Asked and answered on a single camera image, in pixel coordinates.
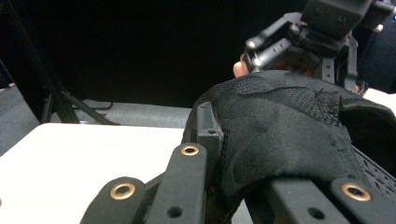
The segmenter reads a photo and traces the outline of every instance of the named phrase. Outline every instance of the black glove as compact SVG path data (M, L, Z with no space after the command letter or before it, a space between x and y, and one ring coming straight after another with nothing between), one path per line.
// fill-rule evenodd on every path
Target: black glove
M195 103L185 135L196 130L203 102L224 132L206 223L227 223L248 192L272 178L310 178L324 188L336 178L366 182L352 145L395 174L393 113L333 84L285 71L233 79Z

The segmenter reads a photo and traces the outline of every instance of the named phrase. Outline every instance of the brass grommet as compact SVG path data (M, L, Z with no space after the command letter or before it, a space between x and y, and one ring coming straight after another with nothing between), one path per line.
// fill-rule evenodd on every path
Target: brass grommet
M185 156L194 156L198 154L199 149L198 147L183 147L181 149L181 153Z
M118 184L110 191L110 196L114 200L124 200L131 197L134 194L134 190L135 187L133 184Z
M356 184L345 184L341 187L341 190L356 201L368 202L371 200L371 194Z

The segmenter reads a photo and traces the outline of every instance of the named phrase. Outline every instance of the gray floor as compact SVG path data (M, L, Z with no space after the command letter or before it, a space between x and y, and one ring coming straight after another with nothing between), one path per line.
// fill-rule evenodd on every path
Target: gray floor
M109 103L84 101L91 107L108 106ZM184 128L190 113L188 108L157 105L114 104L109 110L98 111L107 119L124 126ZM94 124L95 121L77 110L80 120ZM54 114L51 122L60 122ZM0 90L0 156L15 146L22 138L39 125L29 106L24 102L16 86ZM248 209L242 202L233 223L252 223Z
M0 91L0 156L38 124L15 86Z

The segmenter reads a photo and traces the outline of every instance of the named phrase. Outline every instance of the screw hole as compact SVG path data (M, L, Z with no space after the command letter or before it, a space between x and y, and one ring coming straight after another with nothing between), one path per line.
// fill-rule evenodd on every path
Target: screw hole
M181 209L181 207L171 207L168 209L167 212L168 217L171 218L181 217L182 214L183 214L183 210Z
M116 189L116 194L119 195L119 196L121 196L121 195L123 195L123 194L128 193L129 190L130 190L130 188L129 188L128 186L122 186L122 187Z
M192 147L186 148L186 152L187 152L187 153L192 153L192 152L194 152L194 151L195 151L195 149L192 148Z
M347 189L347 191L349 191L351 194L356 195L356 196L363 196L363 192L361 192L359 189L355 189L355 188L349 188Z
M308 208L308 213L311 215L311 217L314 217L316 219L322 220L324 219L324 214L322 211L320 211L317 208Z

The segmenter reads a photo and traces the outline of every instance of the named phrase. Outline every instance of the black backdrop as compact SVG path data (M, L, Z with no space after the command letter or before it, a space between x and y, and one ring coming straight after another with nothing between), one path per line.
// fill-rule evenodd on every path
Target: black backdrop
M233 78L246 39L306 1L22 2L55 74L79 98L190 107ZM360 79L392 91L395 23L374 41L356 33Z

